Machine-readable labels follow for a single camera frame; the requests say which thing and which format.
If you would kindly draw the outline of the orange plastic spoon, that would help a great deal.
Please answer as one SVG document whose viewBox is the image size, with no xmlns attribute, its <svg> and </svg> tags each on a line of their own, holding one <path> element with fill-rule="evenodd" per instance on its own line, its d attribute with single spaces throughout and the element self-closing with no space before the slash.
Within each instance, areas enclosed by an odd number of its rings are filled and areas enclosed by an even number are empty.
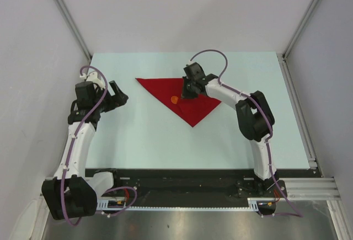
<svg viewBox="0 0 353 240">
<path fill-rule="evenodd" d="M 183 113 L 183 109 L 182 109 L 182 99 L 179 98 L 178 96 L 174 95 L 170 98 L 171 104 L 172 104 L 172 111 L 178 114 L 182 114 Z"/>
</svg>

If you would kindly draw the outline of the red cloth napkin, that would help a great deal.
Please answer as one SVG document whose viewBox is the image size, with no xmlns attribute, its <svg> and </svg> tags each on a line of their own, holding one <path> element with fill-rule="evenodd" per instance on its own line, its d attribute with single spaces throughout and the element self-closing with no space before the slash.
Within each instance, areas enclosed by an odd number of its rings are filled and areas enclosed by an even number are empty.
<svg viewBox="0 0 353 240">
<path fill-rule="evenodd" d="M 183 99 L 181 97 L 181 90 L 183 88 L 182 78 L 137 78 L 136 80 L 146 91 L 171 111 L 172 104 L 170 98 L 174 95 L 181 98 L 183 113 L 175 114 L 191 127 L 196 126 L 221 103 L 217 99 L 204 95 L 200 95 L 195 99 Z"/>
</svg>

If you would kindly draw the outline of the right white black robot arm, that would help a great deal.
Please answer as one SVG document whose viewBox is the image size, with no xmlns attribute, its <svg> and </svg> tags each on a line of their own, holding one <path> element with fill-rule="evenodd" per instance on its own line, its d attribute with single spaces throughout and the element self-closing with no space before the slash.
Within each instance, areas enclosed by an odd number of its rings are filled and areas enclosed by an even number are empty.
<svg viewBox="0 0 353 240">
<path fill-rule="evenodd" d="M 217 99 L 236 111 L 238 127 L 242 135 L 250 141 L 254 158 L 255 192 L 268 196 L 274 191 L 277 182 L 270 139 L 273 136 L 274 116 L 261 91 L 244 93 L 221 82 L 214 74 L 206 75 L 202 67 L 194 62 L 184 67 L 181 96 L 195 99 L 201 95 Z"/>
</svg>

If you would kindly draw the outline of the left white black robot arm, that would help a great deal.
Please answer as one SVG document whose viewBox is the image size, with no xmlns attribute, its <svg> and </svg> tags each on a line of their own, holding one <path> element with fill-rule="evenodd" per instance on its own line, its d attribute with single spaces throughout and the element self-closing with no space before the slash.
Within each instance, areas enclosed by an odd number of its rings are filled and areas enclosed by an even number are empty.
<svg viewBox="0 0 353 240">
<path fill-rule="evenodd" d="M 93 215 L 98 198 L 105 192 L 117 195 L 122 182 L 112 172 L 98 172 L 85 178 L 89 147 L 97 131 L 102 113 L 126 104 L 128 96 L 115 81 L 110 81 L 111 95 L 97 82 L 76 84 L 76 99 L 68 116 L 68 139 L 61 163 L 51 180 L 45 180 L 41 192 L 54 220 Z"/>
</svg>

